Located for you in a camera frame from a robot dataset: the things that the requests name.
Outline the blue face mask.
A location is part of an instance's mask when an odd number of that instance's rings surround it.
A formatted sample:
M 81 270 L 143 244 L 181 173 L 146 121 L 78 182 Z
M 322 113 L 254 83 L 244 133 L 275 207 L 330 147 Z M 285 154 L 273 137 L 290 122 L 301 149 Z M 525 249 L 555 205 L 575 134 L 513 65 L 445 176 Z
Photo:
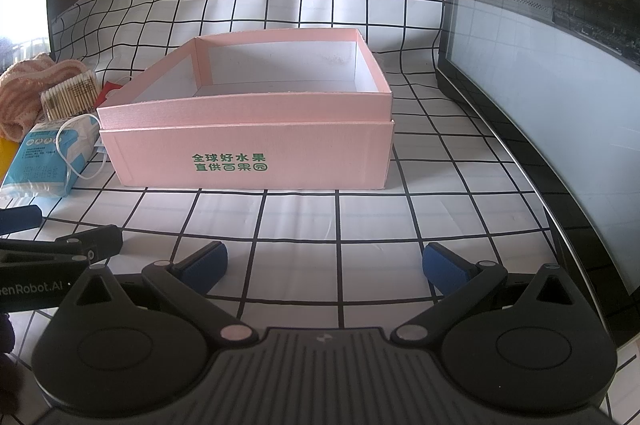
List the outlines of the blue face mask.
M 63 182 L 64 191 L 72 188 L 78 177 L 86 179 L 86 176 L 78 175 L 78 171 L 91 159 L 99 130 L 99 119 L 91 113 L 77 115 L 53 125 L 52 145 L 63 162 L 54 178 Z

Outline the red envelope packet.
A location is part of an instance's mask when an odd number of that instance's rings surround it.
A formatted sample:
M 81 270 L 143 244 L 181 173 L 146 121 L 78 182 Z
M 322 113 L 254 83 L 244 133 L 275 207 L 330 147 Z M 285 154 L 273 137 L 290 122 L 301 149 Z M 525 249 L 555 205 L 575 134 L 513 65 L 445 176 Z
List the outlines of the red envelope packet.
M 99 95 L 96 97 L 96 101 L 94 101 L 93 107 L 97 109 L 99 106 L 102 106 L 102 104 L 104 104 L 104 102 L 108 99 L 108 96 L 121 88 L 122 84 L 117 84 L 110 81 L 105 82 Z

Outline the cotton swab pack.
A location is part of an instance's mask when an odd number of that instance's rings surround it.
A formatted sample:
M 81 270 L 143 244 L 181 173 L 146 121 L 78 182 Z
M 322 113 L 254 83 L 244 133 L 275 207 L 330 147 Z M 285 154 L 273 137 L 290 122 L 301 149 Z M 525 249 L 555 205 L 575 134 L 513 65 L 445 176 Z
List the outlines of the cotton swab pack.
M 100 89 L 96 75 L 89 70 L 67 78 L 40 94 L 44 117 L 48 121 L 68 120 L 94 109 Z

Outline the pink striped towel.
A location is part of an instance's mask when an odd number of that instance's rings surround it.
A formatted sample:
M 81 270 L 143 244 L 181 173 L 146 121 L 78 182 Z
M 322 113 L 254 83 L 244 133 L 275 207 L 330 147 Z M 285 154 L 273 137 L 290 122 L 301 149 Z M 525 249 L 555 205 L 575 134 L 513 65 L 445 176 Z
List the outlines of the pink striped towel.
M 87 71 L 85 64 L 78 60 L 54 62 L 45 52 L 12 64 L 1 75 L 1 137 L 20 142 L 40 116 L 40 94 Z

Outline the white black grid tablecloth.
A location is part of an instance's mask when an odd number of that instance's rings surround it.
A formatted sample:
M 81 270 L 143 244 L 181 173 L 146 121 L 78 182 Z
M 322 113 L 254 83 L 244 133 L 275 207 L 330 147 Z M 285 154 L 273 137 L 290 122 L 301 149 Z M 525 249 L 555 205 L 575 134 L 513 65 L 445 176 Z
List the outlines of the white black grid tablecloth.
M 355 28 L 393 92 L 395 136 L 381 190 L 130 188 L 95 156 L 72 192 L 35 198 L 51 241 L 122 229 L 116 273 L 227 245 L 212 301 L 258 329 L 382 327 L 432 306 L 421 252 L 437 241 L 514 272 L 555 260 L 534 188 L 486 124 L 437 87 L 442 0 L 75 0 L 51 20 L 52 46 L 123 82 L 191 37 L 275 28 Z

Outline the pink cardboard box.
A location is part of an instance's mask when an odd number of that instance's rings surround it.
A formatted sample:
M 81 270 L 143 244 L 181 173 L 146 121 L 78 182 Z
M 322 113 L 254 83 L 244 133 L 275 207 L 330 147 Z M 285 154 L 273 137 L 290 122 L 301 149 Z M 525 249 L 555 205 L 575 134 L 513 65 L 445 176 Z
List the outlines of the pink cardboard box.
M 99 106 L 129 187 L 384 187 L 393 95 L 355 29 L 193 37 Z

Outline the glass side computer case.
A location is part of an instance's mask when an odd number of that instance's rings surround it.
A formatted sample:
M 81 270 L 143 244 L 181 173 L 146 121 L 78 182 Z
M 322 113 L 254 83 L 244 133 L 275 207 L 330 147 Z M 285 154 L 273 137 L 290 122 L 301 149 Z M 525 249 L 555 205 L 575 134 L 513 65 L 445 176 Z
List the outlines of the glass side computer case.
M 540 197 L 615 343 L 639 335 L 639 0 L 446 0 L 438 60 Z

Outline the blue tissue pack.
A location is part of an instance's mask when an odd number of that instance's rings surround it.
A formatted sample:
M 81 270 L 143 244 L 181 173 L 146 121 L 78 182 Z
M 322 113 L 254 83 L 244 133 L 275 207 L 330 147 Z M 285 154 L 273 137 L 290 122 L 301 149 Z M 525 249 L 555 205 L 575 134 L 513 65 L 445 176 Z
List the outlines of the blue tissue pack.
M 73 187 L 64 191 L 63 182 L 54 178 L 63 165 L 52 145 L 56 122 L 39 123 L 25 136 L 3 179 L 2 197 L 62 198 L 70 193 Z

